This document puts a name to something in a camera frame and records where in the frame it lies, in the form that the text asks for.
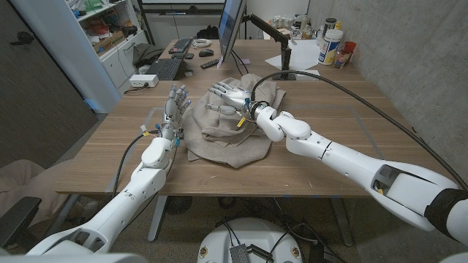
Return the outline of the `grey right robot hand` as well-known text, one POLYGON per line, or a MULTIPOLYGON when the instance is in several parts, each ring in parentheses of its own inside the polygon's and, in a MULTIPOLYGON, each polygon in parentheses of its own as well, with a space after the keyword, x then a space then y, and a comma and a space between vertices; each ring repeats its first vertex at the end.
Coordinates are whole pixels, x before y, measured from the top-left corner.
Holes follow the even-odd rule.
POLYGON ((249 102, 251 93, 249 91, 223 82, 213 84, 208 90, 221 98, 224 104, 206 104, 206 109, 217 111, 223 115, 235 115, 238 113, 247 120, 254 121, 251 116, 252 106, 249 102))

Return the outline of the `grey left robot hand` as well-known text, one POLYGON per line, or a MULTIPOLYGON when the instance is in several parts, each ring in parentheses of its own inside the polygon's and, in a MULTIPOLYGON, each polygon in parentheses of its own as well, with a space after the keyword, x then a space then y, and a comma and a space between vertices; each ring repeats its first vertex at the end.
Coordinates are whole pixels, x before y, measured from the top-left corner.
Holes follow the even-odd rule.
POLYGON ((185 85, 178 88, 176 84, 173 84, 169 97, 165 102, 162 125, 160 128, 161 135, 165 139, 174 140, 176 138, 177 131, 183 120, 183 114, 191 104, 190 99, 185 102, 187 96, 188 90, 186 90, 185 85))

